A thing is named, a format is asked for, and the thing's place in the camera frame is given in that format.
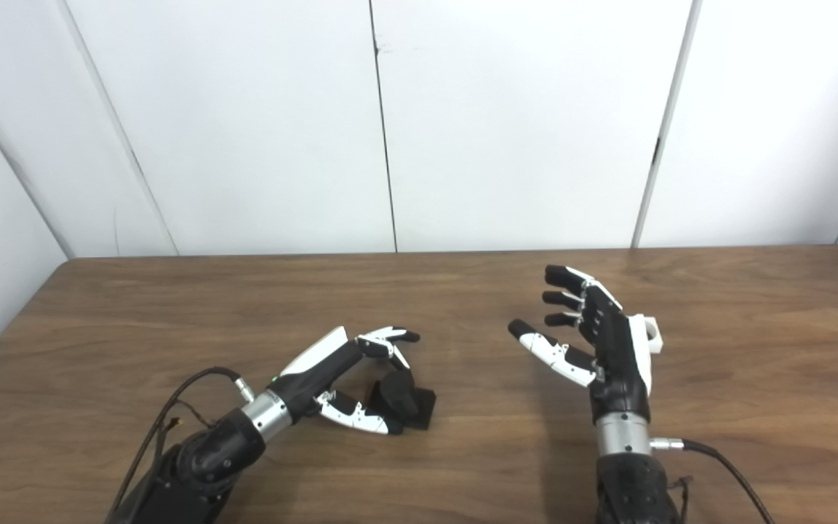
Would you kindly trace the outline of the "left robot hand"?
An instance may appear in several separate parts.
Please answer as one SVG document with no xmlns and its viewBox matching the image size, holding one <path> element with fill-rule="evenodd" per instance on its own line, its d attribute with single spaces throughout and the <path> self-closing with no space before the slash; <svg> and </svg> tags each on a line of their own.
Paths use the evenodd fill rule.
<svg viewBox="0 0 838 524">
<path fill-rule="evenodd" d="M 399 435 L 403 431 L 400 422 L 337 392 L 333 384 L 364 358 L 386 359 L 396 371 L 409 370 L 396 342 L 415 343 L 420 339 L 418 333 L 402 326 L 385 326 L 353 338 L 343 326 L 337 326 L 297 355 L 267 390 L 286 405 L 293 424 L 300 418 L 320 415 L 359 431 Z"/>
</svg>

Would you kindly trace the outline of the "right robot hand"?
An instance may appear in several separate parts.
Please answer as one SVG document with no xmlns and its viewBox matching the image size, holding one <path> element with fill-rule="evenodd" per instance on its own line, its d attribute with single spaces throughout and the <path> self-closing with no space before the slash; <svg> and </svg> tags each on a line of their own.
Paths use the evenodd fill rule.
<svg viewBox="0 0 838 524">
<path fill-rule="evenodd" d="M 546 315 L 548 326 L 571 326 L 591 345 L 589 354 L 536 330 L 522 319 L 508 331 L 527 351 L 563 378 L 588 390 L 593 421 L 612 413 L 632 413 L 651 421 L 651 354 L 645 319 L 627 315 L 598 279 L 571 266 L 547 265 L 545 282 L 554 286 L 542 299 L 565 306 Z"/>
</svg>

